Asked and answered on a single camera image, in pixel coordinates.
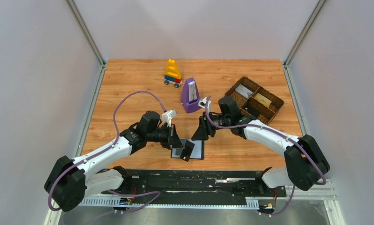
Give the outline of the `black credit card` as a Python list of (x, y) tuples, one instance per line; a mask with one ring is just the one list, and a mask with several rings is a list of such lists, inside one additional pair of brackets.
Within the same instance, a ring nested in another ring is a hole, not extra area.
[(184, 148), (181, 150), (179, 158), (188, 162), (190, 160), (194, 147), (195, 147), (195, 144), (189, 141), (188, 139), (186, 139), (184, 143)]

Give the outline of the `black card holder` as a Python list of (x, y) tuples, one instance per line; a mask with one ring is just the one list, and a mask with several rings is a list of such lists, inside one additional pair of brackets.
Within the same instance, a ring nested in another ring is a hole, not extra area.
[[(181, 138), (181, 141), (185, 143), (186, 138)], [(205, 141), (192, 141), (191, 139), (188, 139), (189, 141), (193, 142), (195, 144), (194, 150), (192, 151), (190, 159), (196, 159), (196, 160), (204, 160), (204, 143)], [(171, 150), (171, 158), (179, 158), (181, 150), (183, 148), (175, 148)]]

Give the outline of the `yellow credit card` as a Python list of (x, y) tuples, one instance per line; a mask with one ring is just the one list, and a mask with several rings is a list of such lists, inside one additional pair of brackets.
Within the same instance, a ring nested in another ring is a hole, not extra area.
[(253, 98), (267, 108), (269, 108), (272, 103), (270, 99), (260, 93), (257, 93)]

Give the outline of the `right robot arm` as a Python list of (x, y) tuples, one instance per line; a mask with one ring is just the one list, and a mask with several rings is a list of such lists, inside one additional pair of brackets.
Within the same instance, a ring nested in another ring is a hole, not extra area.
[(220, 113), (210, 111), (211, 101), (206, 97), (198, 106), (204, 109), (199, 117), (199, 127), (192, 140), (208, 140), (217, 130), (230, 130), (235, 136), (264, 145), (283, 156), (285, 166), (265, 169), (259, 180), (268, 188), (294, 185), (308, 191), (313, 185), (325, 185), (325, 174), (330, 171), (316, 140), (306, 134), (302, 137), (276, 130), (258, 118), (244, 115), (232, 97), (218, 102)]

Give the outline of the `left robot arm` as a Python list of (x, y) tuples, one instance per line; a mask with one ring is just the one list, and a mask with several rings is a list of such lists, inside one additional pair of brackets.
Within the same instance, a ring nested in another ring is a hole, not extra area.
[(106, 172), (101, 169), (143, 149), (148, 142), (160, 143), (168, 149), (184, 147), (171, 123), (176, 115), (175, 110), (162, 115), (147, 111), (139, 122), (120, 132), (106, 145), (73, 159), (60, 157), (44, 184), (50, 209), (67, 212), (85, 197), (124, 187), (127, 172), (122, 167)]

